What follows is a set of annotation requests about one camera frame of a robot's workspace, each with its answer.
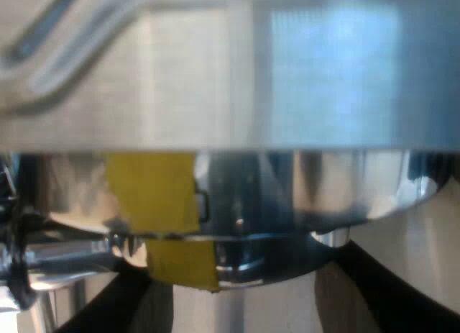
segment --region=metal machine part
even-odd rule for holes
[[[458,2],[3,0],[0,148],[456,151]]]
[[[24,155],[19,176],[27,174],[23,204],[60,224],[225,242],[323,234],[389,216],[436,193],[451,175],[450,164],[448,155],[408,151],[201,153],[190,181],[206,197],[198,207],[207,213],[199,230],[187,234],[132,230],[110,190],[102,155]]]
[[[22,307],[34,291],[114,270],[120,260],[147,266],[141,237],[214,241],[222,289],[292,278],[331,260],[350,226],[410,208],[451,174],[451,157],[431,153],[201,153],[190,179],[199,230],[183,234],[133,230],[110,191],[102,155],[20,155],[18,163],[24,213],[21,228],[6,231],[13,238],[5,238],[2,274],[7,280],[19,269],[19,288],[31,291]]]

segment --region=brushed aluminum surface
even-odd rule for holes
[[[1,1],[7,49],[53,0]],[[459,0],[128,1],[75,0],[0,68],[30,108],[1,149],[460,147]]]

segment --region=metal plate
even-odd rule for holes
[[[48,1],[2,0],[2,45]],[[146,1],[0,149],[460,148],[460,0]]]

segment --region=shiny metal bowl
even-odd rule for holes
[[[181,236],[174,230],[132,231],[110,192],[102,155],[20,158],[18,176],[27,174],[22,185],[35,190],[27,204],[51,219],[95,232],[174,238],[329,232],[407,209],[450,176],[448,156],[424,152],[202,152],[190,179],[200,228]]]
[[[348,241],[348,227],[409,209],[435,194],[451,173],[449,156],[424,152],[201,152],[190,172],[199,222],[184,232],[134,228],[136,217],[122,214],[110,189],[108,156],[14,156],[20,205],[111,236],[212,241],[218,288],[315,270]],[[120,170],[123,176],[132,171]]]

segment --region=yellow tape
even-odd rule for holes
[[[193,182],[194,154],[111,153],[106,177],[132,231],[195,232],[199,229]],[[147,241],[153,278],[217,290],[212,242]]]

